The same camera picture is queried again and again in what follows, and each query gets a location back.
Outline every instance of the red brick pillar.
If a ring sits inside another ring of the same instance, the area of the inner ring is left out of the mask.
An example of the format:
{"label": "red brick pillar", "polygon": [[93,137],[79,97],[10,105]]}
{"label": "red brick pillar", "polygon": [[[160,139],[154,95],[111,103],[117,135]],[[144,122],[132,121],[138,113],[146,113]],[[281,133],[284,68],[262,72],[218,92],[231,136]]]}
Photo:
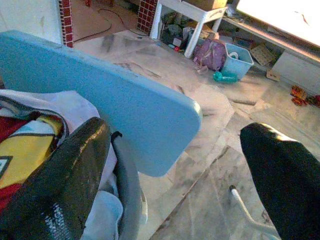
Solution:
{"label": "red brick pillar", "polygon": [[157,0],[141,0],[136,28],[149,34],[154,21]]}
{"label": "red brick pillar", "polygon": [[72,15],[70,0],[59,0],[60,19],[62,25],[63,44],[72,48],[74,46],[72,33]]}

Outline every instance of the blue plastic board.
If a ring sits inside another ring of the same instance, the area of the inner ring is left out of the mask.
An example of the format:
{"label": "blue plastic board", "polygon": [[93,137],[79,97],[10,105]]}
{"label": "blue plastic board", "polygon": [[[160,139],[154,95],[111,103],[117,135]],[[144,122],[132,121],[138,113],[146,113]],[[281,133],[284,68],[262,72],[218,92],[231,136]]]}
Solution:
{"label": "blue plastic board", "polygon": [[77,91],[123,134],[138,171],[153,177],[170,169],[202,121],[198,103],[183,94],[18,31],[0,33],[0,75],[5,87],[16,91]]}

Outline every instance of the purple bag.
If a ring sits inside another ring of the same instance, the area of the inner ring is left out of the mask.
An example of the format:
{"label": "purple bag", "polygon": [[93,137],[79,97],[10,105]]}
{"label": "purple bag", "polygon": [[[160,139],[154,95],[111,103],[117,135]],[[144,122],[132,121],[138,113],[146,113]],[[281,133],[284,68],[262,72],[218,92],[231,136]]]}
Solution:
{"label": "purple bag", "polygon": [[208,69],[219,71],[224,66],[227,50],[223,42],[207,38],[201,46],[195,48],[194,55],[193,62],[199,70],[207,66]]}

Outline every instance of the white table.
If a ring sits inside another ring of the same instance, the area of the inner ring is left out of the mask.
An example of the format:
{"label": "white table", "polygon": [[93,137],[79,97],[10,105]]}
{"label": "white table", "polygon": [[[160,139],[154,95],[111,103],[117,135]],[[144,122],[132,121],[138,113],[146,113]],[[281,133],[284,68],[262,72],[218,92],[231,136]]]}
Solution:
{"label": "white table", "polygon": [[184,52],[186,58],[191,58],[204,24],[216,20],[212,27],[212,30],[216,32],[220,25],[221,19],[224,16],[225,11],[227,9],[227,7],[222,7],[213,9],[211,11],[205,11],[182,0],[158,0],[150,33],[150,37],[152,39],[159,38],[159,22],[161,20],[161,11],[163,5],[180,14],[185,15],[186,17],[194,21],[197,21],[197,25],[192,34],[191,40],[189,41],[189,44]]}

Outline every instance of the white cloth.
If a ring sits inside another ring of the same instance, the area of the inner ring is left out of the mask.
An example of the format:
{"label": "white cloth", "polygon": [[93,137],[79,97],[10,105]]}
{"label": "white cloth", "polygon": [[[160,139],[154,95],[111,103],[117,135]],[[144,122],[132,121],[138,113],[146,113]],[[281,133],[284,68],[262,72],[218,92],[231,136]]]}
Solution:
{"label": "white cloth", "polygon": [[[100,117],[98,110],[91,102],[80,96],[76,91],[57,93],[32,93],[1,89],[0,96],[14,100],[20,104],[40,110],[41,113],[56,113],[64,119],[69,133],[92,117]],[[14,104],[0,99],[0,106],[10,109],[0,111],[0,116],[25,117],[27,110],[18,109]],[[118,199],[117,179],[112,173],[117,157],[112,145],[108,151],[105,166],[90,214],[85,222],[86,228],[82,240],[118,240],[118,222],[123,214],[123,206]]]}
{"label": "white cloth", "polygon": [[116,196],[98,191],[80,240],[119,239],[118,222],[122,213],[123,206]]}

